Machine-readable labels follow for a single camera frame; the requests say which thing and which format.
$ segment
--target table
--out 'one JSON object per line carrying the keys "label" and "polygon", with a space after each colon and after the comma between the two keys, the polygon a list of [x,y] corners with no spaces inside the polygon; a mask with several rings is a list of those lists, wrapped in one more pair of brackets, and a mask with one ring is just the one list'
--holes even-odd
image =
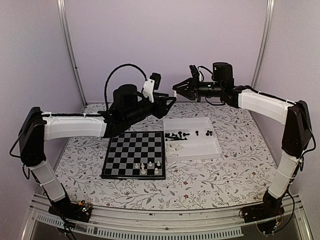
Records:
{"label": "table", "polygon": [[[90,104],[86,113],[104,110]],[[165,118],[209,117],[219,158],[166,163],[166,180],[101,179],[109,139],[73,137],[55,171],[72,201],[141,210],[194,210],[260,202],[277,166],[247,110],[207,103],[176,103]],[[153,116],[130,131],[162,130]]]}

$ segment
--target white bracket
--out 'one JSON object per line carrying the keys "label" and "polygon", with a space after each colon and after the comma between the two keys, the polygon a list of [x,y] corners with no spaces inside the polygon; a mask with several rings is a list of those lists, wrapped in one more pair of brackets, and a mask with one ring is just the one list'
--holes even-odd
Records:
{"label": "white bracket", "polygon": [[143,85],[142,94],[144,97],[148,98],[151,103],[154,102],[154,88],[155,80],[147,78]]}

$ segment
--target storage box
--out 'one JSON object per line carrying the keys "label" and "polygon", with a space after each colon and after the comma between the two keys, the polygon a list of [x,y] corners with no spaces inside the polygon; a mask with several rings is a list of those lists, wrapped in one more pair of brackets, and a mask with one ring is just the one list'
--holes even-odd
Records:
{"label": "storage box", "polygon": [[221,155],[216,133],[208,117],[166,118],[163,119],[163,131],[167,161],[201,160]]}

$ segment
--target chessboard border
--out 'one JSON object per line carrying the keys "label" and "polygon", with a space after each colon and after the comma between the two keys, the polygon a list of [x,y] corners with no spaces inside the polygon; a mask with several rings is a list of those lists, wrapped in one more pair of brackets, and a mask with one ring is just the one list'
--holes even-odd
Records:
{"label": "chessboard border", "polygon": [[107,148],[107,151],[106,151],[106,154],[105,154],[105,157],[104,157],[104,163],[103,163],[103,167],[102,167],[102,172],[101,172],[101,175],[100,177],[102,179],[117,179],[117,180],[126,180],[126,179],[137,179],[137,180],[165,180],[166,179],[166,148],[165,148],[165,132],[164,131],[124,131],[122,132],[122,134],[133,134],[133,133],[136,133],[136,134],[145,134],[145,133],[162,133],[161,135],[161,151],[163,153],[163,156],[164,158],[162,159],[162,175],[159,175],[159,176],[146,176],[146,177],[141,177],[141,176],[114,176],[114,175],[106,175],[104,172],[105,172],[105,168],[106,168],[106,164],[107,164],[107,156],[109,154],[109,150],[110,150],[110,147],[111,147],[111,142],[112,142],[112,138],[111,137],[109,139],[109,143],[108,143],[108,148]]}

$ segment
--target ventilation grille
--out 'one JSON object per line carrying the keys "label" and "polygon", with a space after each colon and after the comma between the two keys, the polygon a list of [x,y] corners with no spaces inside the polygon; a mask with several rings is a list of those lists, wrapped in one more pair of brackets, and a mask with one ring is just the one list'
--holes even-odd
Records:
{"label": "ventilation grille", "polygon": [[[56,216],[38,213],[37,220],[57,228],[63,228],[64,226],[64,222]],[[240,227],[196,233],[137,233],[94,226],[87,226],[82,230],[75,229],[74,231],[111,240],[222,240],[243,236]]]}

